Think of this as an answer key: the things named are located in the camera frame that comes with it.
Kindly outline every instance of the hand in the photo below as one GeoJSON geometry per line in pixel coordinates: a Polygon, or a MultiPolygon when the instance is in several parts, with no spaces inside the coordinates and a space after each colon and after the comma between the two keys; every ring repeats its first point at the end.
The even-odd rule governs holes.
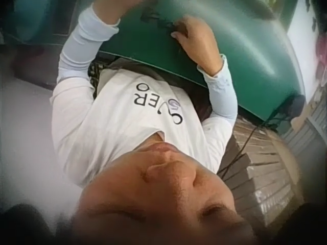
{"type": "Polygon", "coordinates": [[[96,15],[106,24],[114,25],[130,9],[145,0],[96,0],[93,5],[96,15]]]}
{"type": "Polygon", "coordinates": [[[223,67],[223,59],[215,35],[208,24],[202,19],[185,16],[176,26],[181,31],[173,32],[172,37],[209,76],[216,75],[223,67]]]}

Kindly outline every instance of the green curved surface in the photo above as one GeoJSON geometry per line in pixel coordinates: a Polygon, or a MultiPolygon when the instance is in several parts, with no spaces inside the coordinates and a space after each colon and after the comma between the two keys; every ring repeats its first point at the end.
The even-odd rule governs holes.
{"type": "MultiPolygon", "coordinates": [[[[255,0],[158,0],[152,11],[157,12],[160,21],[148,22],[141,21],[147,6],[143,4],[122,19],[121,31],[104,43],[101,51],[158,67],[205,86],[196,64],[170,36],[171,23],[184,14],[201,17],[213,28],[220,51],[228,57],[239,105],[266,120],[289,95],[300,93],[302,81],[286,31],[278,20],[261,18],[260,11],[259,14],[253,11],[253,6],[246,4],[252,1],[255,0]]],[[[79,9],[90,2],[79,1],[79,9]]],[[[44,20],[47,21],[51,22],[51,16],[44,20]]],[[[38,34],[29,43],[63,44],[65,40],[62,36],[41,36],[38,34]]]]}

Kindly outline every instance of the green object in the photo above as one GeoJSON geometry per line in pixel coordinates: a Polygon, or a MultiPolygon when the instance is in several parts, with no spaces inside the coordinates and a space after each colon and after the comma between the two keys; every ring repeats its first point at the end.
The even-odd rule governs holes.
{"type": "Polygon", "coordinates": [[[283,1],[284,1],[284,8],[279,20],[281,21],[284,28],[288,30],[291,25],[292,18],[296,9],[297,0],[283,0],[283,1]]]}
{"type": "Polygon", "coordinates": [[[14,12],[7,16],[4,31],[22,43],[50,36],[47,24],[55,4],[53,0],[15,0],[14,12]]]}
{"type": "MultiPolygon", "coordinates": [[[[78,8],[82,10],[91,2],[81,0],[78,8]]],[[[268,7],[253,5],[257,2],[158,0],[157,3],[152,1],[146,14],[147,1],[122,19],[120,32],[104,43],[101,51],[149,64],[206,86],[196,64],[170,36],[173,22],[183,15],[201,17],[213,28],[220,51],[228,58],[239,105],[266,120],[289,95],[301,93],[302,78],[285,29],[279,21],[269,19],[268,7]]],[[[285,11],[280,19],[291,19],[283,14],[285,11]]],[[[63,42],[60,36],[31,41],[63,42]]]]}

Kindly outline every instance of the light blue sleeve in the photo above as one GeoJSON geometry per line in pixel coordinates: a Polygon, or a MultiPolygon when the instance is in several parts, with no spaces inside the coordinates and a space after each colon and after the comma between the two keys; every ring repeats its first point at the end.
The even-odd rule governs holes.
{"type": "Polygon", "coordinates": [[[108,25],[101,21],[92,5],[84,10],[61,51],[57,82],[72,77],[89,80],[87,72],[92,60],[102,43],[118,33],[118,24],[108,25]]]}
{"type": "Polygon", "coordinates": [[[222,117],[234,127],[238,116],[238,101],[228,69],[227,58],[225,55],[222,55],[222,58],[223,68],[215,76],[209,76],[199,66],[198,70],[203,74],[209,88],[209,97],[213,108],[211,117],[222,117]]]}

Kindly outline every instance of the nose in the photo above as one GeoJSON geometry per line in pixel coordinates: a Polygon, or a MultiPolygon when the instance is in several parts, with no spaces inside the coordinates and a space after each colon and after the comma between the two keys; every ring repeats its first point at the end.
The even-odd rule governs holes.
{"type": "Polygon", "coordinates": [[[145,176],[148,183],[166,194],[188,195],[194,188],[196,167],[180,161],[166,162],[149,167],[145,176]]]}

